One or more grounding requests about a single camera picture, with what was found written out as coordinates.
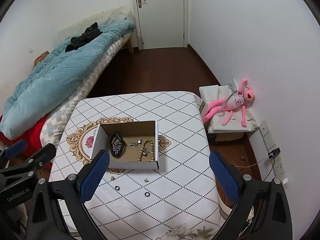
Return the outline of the black clothing on bed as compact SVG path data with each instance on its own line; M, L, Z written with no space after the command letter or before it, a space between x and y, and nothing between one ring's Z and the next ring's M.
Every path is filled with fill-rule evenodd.
M90 27L86 28L86 30L77 37L72 37L70 39L70 44L65 48L65 52L78 50L80 47L88 44L93 41L103 32L98 28L98 23L94 22Z

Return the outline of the white wall socket panel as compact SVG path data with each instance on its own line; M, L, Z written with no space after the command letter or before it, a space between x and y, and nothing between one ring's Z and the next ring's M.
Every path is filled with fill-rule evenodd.
M285 165L281 156L281 150L280 147L277 145L276 140L274 139L274 136L266 120L264 120L260 124L259 131L261 133L265 148L267 150L266 161L269 161L272 165L272 168L270 169L268 174L263 177L263 181L267 181L268 178L271 178L271 174L273 174L274 177L277 177L281 180L284 188L288 188L289 179L285 171Z

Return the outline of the small silver charm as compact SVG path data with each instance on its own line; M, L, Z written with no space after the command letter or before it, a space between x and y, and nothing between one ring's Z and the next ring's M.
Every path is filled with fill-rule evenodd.
M148 151L146 148L142 148L142 155L143 156L147 156L150 153L150 151Z

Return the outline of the silver crystal pendant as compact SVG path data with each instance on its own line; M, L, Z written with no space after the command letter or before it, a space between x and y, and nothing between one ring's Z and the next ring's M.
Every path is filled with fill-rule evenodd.
M140 139L138 139L138 140L135 141L135 142L129 143L128 146L135 146L135 147L137 147L138 145L141 145L142 143L143 143L143 139L140 138Z

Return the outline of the black plug adapter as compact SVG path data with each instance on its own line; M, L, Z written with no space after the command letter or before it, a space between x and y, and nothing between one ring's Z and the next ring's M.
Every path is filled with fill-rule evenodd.
M269 159L275 159L280 154L280 148L275 148L271 152L268 153Z

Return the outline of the white cloth covered box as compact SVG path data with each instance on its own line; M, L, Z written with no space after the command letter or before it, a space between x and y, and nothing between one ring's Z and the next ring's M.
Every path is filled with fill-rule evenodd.
M234 91L238 90L239 84L237 81L229 83L225 86L213 85L213 86L202 86L199 88L200 97L202 103L200 106L200 114L202 117L205 116L208 106L212 101L221 100L229 97ZM210 136L214 136L216 141L233 141L241 139L245 133L255 131L259 125L252 112L252 103L246 104L246 127L242 127L242 112L241 108L233 110L229 122L223 126L223 122L229 116L228 111L223 111L215 114L211 120L204 124L206 133Z

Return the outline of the light blue duvet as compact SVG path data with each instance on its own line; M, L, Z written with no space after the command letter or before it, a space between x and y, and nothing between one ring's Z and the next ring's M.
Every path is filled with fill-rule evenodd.
M71 39L57 46L21 81L7 99L1 132L14 140L67 99L92 71L110 45L136 25L120 20L99 28L100 34L77 50L67 51Z

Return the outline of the red blanket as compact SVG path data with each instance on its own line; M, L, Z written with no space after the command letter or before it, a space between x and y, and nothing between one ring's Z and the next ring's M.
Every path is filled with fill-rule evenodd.
M22 155L20 157L16 156L17 157L16 160L26 159L26 158L32 156L34 153L36 153L38 150L40 150L42 148L42 145L40 142L40 132L44 126L45 121L47 120L47 117L48 117L48 115L45 115L42 119L40 119L35 124L35 126L33 126L31 129L27 130L20 137L17 137L14 140L8 139L1 132L1 142L5 146L11 146L14 143L18 142L19 140L24 140L27 143L27 148L22 151Z

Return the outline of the white cardboard jewelry box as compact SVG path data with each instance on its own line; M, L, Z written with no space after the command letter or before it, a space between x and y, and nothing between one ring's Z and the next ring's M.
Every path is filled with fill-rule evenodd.
M119 133L126 143L120 158L114 158L109 149L109 138L113 133ZM141 145L128 146L142 138ZM85 132L81 141L84 152L93 159L100 150L106 150L110 155L109 168L125 170L157 170L159 169L158 124L156 121L134 121L99 124L91 131ZM150 153L145 157L142 148Z

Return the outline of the pink panther plush toy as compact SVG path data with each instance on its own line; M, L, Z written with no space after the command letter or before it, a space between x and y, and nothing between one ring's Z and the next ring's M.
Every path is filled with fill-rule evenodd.
M222 126L226 126L233 116L233 111L241 108L241 125L242 127L246 128L246 106L254 99L255 94L248 86L248 80L242 78L238 90L230 94L227 98L214 100L208 105L205 115L202 118L202 122L205 124L210 121L215 114L227 111L229 115L221 124Z

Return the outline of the wooden bed frame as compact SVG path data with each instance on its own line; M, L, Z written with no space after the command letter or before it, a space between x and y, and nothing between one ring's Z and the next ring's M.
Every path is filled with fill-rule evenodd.
M126 43L123 45L123 48L128 49L130 54L134 53L134 49L132 46L132 40L131 40L131 36L128 38L128 40L126 41Z

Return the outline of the white door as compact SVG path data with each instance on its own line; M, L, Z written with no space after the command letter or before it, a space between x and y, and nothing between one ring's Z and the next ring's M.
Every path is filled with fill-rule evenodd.
M188 0L133 0L140 50L188 44Z

